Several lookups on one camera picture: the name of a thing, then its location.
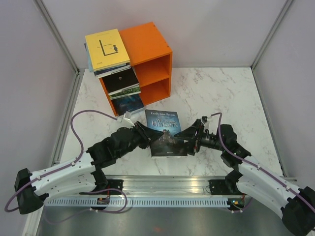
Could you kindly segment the dark night scene book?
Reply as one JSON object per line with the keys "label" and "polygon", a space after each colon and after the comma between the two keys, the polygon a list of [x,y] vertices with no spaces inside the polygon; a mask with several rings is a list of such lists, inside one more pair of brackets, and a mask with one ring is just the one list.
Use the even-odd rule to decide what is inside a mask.
{"label": "dark night scene book", "polygon": [[181,158],[187,157],[184,141],[174,135],[181,132],[177,112],[145,110],[147,126],[163,133],[150,145],[152,158]]}

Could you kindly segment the teal blue ocean book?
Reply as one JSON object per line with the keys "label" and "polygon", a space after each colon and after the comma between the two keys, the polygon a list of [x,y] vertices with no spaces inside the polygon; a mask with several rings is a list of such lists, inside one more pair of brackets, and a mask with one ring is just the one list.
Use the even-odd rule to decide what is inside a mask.
{"label": "teal blue ocean book", "polygon": [[144,110],[144,104],[138,94],[114,99],[112,103],[118,116],[122,116],[126,112],[135,114]]}

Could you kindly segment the black book with gold lines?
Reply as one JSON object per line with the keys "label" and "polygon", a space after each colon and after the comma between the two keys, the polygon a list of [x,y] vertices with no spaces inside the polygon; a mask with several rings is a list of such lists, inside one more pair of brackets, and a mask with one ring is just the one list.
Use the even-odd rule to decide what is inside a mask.
{"label": "black book with gold lines", "polygon": [[108,95],[113,95],[139,85],[133,68],[108,75],[101,80],[105,85]]}

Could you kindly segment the dark blue Robinson Crusoe book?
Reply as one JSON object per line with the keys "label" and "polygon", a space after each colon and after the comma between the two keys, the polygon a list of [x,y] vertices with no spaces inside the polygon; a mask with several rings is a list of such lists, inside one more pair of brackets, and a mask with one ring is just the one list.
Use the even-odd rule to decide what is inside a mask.
{"label": "dark blue Robinson Crusoe book", "polygon": [[99,71],[95,71],[94,72],[94,76],[99,79],[102,77],[106,77],[109,76],[111,74],[115,74],[118,73],[120,71],[124,71],[130,68],[130,64],[126,63],[120,66],[115,66],[115,67],[111,67],[111,68],[107,68],[107,69],[103,69],[103,70],[99,70]]}

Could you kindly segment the light blue paperback book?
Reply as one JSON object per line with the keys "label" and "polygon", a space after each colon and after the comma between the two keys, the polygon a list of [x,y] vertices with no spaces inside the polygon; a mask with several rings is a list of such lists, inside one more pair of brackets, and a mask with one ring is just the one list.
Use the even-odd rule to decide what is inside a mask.
{"label": "light blue paperback book", "polygon": [[87,55],[87,58],[88,58],[88,69],[89,69],[90,72],[94,73],[94,69],[93,69],[93,66],[92,66],[90,53],[89,53],[88,46],[87,46],[86,43],[84,43],[84,47],[85,47],[86,55]]}

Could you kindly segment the yellow Little Prince book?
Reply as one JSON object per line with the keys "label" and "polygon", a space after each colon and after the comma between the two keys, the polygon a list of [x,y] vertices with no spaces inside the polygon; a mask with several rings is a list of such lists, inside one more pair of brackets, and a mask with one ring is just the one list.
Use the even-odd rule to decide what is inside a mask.
{"label": "yellow Little Prince book", "polygon": [[130,62],[118,29],[89,34],[85,40],[93,71]]}

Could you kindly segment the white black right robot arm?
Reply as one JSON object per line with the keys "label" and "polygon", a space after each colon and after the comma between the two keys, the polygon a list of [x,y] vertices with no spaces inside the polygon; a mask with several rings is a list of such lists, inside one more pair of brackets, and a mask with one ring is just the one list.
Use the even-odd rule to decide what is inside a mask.
{"label": "white black right robot arm", "polygon": [[306,236],[315,229],[315,191],[278,176],[264,167],[237,142],[229,124],[219,124],[216,133],[205,128],[207,118],[197,119],[189,128],[175,134],[185,141],[187,152],[195,155],[201,147],[221,151],[225,165],[232,168],[225,177],[225,188],[248,195],[273,211],[295,236]]}

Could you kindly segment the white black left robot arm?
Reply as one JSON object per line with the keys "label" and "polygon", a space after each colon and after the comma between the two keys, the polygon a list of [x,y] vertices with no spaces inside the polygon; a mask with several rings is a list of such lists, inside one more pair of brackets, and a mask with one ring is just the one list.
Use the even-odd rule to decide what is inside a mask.
{"label": "white black left robot arm", "polygon": [[29,214],[50,200],[72,194],[103,194],[108,187],[103,169],[136,148],[146,149],[162,135],[136,122],[131,128],[119,128],[78,158],[39,171],[20,170],[14,185],[19,213]]}

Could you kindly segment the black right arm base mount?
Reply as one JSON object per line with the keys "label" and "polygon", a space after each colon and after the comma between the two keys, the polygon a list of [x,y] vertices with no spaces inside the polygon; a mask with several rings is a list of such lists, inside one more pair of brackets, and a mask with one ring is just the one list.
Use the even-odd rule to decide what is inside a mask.
{"label": "black right arm base mount", "polygon": [[212,195],[243,195],[243,193],[238,190],[235,183],[225,179],[211,179],[209,180],[209,186]]}

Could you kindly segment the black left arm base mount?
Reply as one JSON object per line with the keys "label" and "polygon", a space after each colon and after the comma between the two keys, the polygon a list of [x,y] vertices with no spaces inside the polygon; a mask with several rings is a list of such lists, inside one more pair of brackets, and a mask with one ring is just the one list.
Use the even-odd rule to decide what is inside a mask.
{"label": "black left arm base mount", "polygon": [[120,195],[124,187],[124,181],[122,179],[109,179],[106,187],[96,187],[91,192],[80,192],[80,195]]}

